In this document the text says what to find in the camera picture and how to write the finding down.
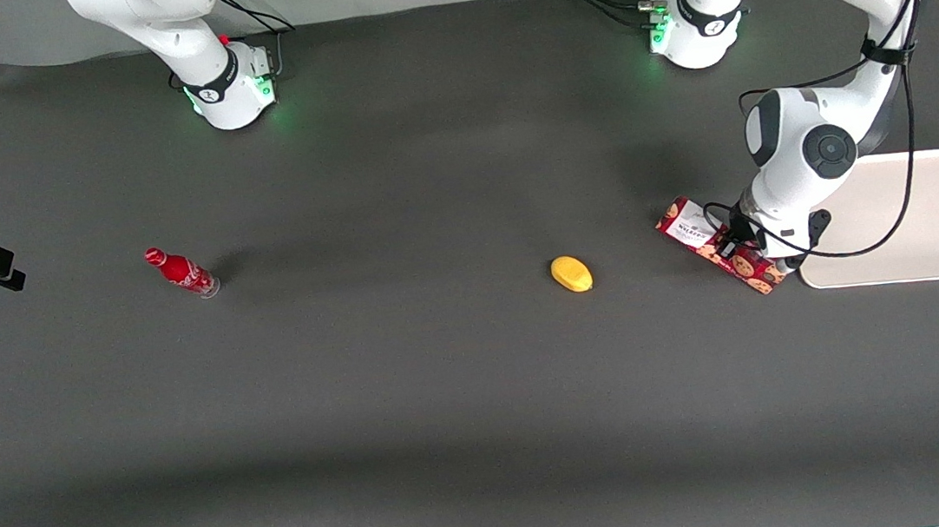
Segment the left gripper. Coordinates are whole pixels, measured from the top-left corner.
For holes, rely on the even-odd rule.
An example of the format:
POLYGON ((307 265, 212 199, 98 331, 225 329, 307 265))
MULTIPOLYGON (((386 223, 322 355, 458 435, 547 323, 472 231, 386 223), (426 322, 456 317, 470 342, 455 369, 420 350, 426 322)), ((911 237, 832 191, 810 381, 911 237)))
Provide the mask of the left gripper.
POLYGON ((732 260, 737 255, 751 260, 752 237, 761 256, 772 260, 785 276, 794 273, 807 260, 807 253, 818 247, 822 235, 832 221, 830 210, 803 209, 772 214, 760 207, 753 187, 748 186, 739 197, 739 210, 746 215, 744 223, 725 223, 716 238, 717 255, 732 260))

